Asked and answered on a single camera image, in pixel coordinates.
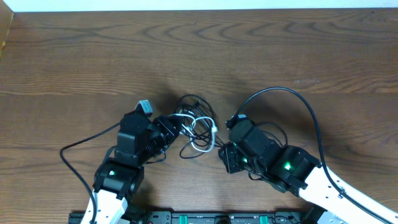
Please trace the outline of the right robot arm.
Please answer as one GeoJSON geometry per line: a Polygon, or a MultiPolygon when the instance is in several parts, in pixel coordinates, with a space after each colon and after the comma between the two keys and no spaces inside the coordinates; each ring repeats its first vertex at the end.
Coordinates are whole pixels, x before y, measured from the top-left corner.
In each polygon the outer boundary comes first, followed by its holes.
{"type": "Polygon", "coordinates": [[[246,170],[256,180],[318,205],[346,223],[397,223],[396,212],[350,186],[300,147],[261,137],[229,142],[218,155],[228,173],[246,170]]]}

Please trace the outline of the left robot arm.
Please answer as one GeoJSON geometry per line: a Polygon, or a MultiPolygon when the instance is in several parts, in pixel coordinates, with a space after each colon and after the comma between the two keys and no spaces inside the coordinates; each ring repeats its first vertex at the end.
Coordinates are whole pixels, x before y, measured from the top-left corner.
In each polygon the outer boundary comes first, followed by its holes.
{"type": "Polygon", "coordinates": [[[182,118],[161,115],[154,120],[135,110],[120,121],[114,156],[95,173],[94,199],[82,223],[117,223],[144,178],[144,164],[163,154],[180,134],[182,118]]]}

